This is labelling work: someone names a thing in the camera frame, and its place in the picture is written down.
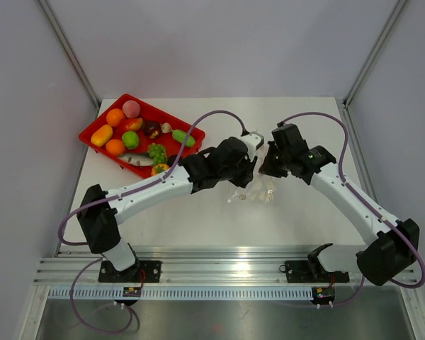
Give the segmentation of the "clear zip top bag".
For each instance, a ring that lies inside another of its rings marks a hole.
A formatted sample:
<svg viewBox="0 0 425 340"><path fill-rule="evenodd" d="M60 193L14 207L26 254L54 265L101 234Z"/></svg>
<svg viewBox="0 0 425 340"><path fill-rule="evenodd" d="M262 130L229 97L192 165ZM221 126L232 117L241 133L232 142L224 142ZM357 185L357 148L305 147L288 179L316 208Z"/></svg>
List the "clear zip top bag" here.
<svg viewBox="0 0 425 340"><path fill-rule="evenodd" d="M259 173L259 168L263 164L264 157L266 156L268 146L263 146L256 152L250 155L257 156L256 166L254 168L254 178L246 188L239 188L228 182L228 197L227 202L231 203L248 203L252 205L261 204L267 205L273 201L274 193L276 191L276 181L270 176Z"/></svg>

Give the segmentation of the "green bitter gourd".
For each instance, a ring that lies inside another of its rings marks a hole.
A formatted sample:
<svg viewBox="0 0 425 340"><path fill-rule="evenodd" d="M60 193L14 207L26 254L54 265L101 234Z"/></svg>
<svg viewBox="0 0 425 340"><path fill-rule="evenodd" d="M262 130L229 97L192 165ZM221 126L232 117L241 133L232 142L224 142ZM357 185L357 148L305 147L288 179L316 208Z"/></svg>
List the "green bitter gourd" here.
<svg viewBox="0 0 425 340"><path fill-rule="evenodd" d="M194 137L187 135L187 132L180 129L173 130L171 136L174 141L185 144L186 147L192 147L196 143Z"/></svg>

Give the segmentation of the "orange bell pepper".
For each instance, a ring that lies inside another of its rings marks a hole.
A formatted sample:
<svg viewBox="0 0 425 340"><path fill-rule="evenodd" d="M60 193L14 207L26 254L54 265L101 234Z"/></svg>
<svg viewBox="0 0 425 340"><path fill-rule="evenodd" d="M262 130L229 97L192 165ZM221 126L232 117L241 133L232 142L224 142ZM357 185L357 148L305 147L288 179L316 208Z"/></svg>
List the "orange bell pepper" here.
<svg viewBox="0 0 425 340"><path fill-rule="evenodd" d="M151 176L156 176L169 169L170 169L170 166L168 164L157 164L152 167Z"/></svg>

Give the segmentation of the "green grape bunch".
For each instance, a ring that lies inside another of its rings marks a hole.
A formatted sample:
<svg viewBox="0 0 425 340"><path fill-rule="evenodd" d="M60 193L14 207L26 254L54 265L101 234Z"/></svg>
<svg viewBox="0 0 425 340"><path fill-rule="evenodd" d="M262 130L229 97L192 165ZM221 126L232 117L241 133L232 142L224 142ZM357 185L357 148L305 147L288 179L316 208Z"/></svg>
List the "green grape bunch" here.
<svg viewBox="0 0 425 340"><path fill-rule="evenodd" d="M167 163L166 148L164 145L151 143L147 148L147 152L154 166Z"/></svg>

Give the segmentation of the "dark purple mangosteen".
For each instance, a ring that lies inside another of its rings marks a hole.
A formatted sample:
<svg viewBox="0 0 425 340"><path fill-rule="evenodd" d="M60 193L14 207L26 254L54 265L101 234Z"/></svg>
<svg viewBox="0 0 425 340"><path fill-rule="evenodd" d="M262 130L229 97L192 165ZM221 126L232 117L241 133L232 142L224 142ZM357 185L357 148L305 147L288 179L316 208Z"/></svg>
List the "dark purple mangosteen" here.
<svg viewBox="0 0 425 340"><path fill-rule="evenodd" d="M161 136L162 134L161 128L162 128L161 124L153 120L144 121L142 126L144 135L151 140Z"/></svg>

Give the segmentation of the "grey toy fish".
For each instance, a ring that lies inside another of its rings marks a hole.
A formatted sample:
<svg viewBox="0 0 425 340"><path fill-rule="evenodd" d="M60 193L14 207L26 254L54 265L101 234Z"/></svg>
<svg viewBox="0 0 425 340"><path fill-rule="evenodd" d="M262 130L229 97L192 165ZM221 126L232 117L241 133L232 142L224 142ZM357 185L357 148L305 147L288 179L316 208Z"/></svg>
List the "grey toy fish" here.
<svg viewBox="0 0 425 340"><path fill-rule="evenodd" d="M153 166L153 158L147 152L143 153L124 153L118 156L122 162L132 166Z"/></svg>

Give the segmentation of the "dark purple eggplant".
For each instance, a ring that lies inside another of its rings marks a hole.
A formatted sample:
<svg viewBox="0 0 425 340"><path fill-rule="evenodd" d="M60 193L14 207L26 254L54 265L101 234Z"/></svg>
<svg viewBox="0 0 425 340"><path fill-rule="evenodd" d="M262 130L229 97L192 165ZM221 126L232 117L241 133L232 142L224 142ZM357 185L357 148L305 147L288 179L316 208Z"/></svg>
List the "dark purple eggplant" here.
<svg viewBox="0 0 425 340"><path fill-rule="evenodd" d="M176 155L171 155L171 156L167 159L167 164L168 164L169 166L172 166L172 165L173 165L173 163L175 162L175 160L176 160Z"/></svg>

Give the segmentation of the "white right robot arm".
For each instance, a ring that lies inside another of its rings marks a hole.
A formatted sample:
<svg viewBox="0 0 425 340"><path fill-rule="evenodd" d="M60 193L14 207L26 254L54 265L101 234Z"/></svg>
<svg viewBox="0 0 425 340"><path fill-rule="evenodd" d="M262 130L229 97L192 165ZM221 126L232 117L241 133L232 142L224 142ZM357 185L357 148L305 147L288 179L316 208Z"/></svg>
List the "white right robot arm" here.
<svg viewBox="0 0 425 340"><path fill-rule="evenodd" d="M416 261L420 229L415 221L401 221L379 206L348 179L329 151L308 147L296 125L279 123L272 136L260 173L303 180L328 198L365 242L365 246L326 243L311 251L305 269L312 280L323 281L339 271L361 272L382 286Z"/></svg>

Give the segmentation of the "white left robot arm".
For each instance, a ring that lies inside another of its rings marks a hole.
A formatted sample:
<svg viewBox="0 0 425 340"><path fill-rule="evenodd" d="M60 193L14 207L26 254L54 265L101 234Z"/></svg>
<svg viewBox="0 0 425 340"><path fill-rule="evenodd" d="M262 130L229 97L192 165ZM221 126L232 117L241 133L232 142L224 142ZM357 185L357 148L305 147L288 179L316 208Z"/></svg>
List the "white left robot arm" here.
<svg viewBox="0 0 425 340"><path fill-rule="evenodd" d="M128 188L105 191L98 184L88 188L76 218L91 253L105 258L106 275L124 282L144 277L136 253L120 236L119 225L165 200L193 195L222 181L246 187L263 143L256 132L229 137Z"/></svg>

